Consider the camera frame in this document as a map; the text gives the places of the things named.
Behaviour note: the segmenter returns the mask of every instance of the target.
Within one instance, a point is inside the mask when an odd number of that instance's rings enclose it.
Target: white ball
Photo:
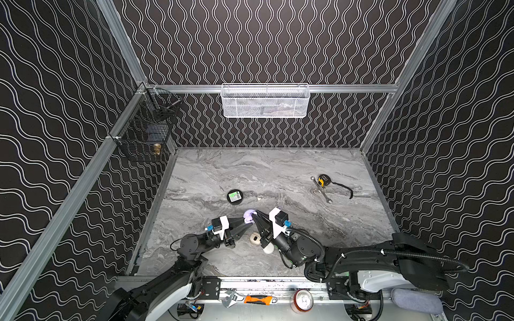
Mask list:
[[[273,253],[273,251],[275,250],[275,246],[273,244],[271,244],[271,242],[265,247],[262,249],[264,251],[264,253],[266,254],[271,254]]]

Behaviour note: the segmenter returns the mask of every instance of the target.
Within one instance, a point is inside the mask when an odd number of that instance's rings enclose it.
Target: wavy line pattern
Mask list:
[[[438,0],[115,0],[153,84],[391,84]]]
[[[166,164],[111,156],[16,320],[96,317],[132,257]]]
[[[170,94],[158,89],[159,104]],[[354,147],[358,148],[382,107],[385,93],[311,95],[307,116],[226,118],[219,95],[186,95],[172,136],[187,147]]]
[[[91,0],[0,0],[0,293],[136,84]]]
[[[399,227],[464,260],[448,319],[514,319],[514,1],[460,0],[368,157]]]

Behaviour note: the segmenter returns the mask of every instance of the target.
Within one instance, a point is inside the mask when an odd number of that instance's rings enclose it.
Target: gray marble surface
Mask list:
[[[138,275],[158,275],[176,259],[170,243],[187,233],[202,233],[213,218],[242,216],[247,209],[269,213],[279,207],[295,227],[304,228],[325,246],[354,247],[383,242],[393,229],[380,203],[360,152],[346,149],[181,149],[143,254]],[[311,176],[327,174],[336,185],[326,188],[334,201],[325,202]],[[243,191],[239,205],[226,194]],[[236,243],[205,254],[207,275],[303,275],[303,267],[289,270],[278,251],[265,254],[249,242],[253,226]]]

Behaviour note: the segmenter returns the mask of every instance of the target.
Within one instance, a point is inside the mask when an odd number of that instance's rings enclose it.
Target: green label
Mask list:
[[[231,202],[235,202],[241,199],[241,195],[239,194],[239,192],[230,193],[228,197],[230,198]]]

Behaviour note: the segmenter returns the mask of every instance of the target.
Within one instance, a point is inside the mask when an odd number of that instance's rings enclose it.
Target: black strap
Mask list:
[[[349,188],[349,187],[348,187],[348,186],[346,186],[346,185],[339,184],[339,183],[336,183],[336,182],[332,182],[332,184],[335,184],[335,185],[338,185],[338,186],[344,187],[345,189],[349,190],[349,191],[350,191],[350,199],[352,199],[352,197],[353,197],[353,190],[352,190],[351,188]]]

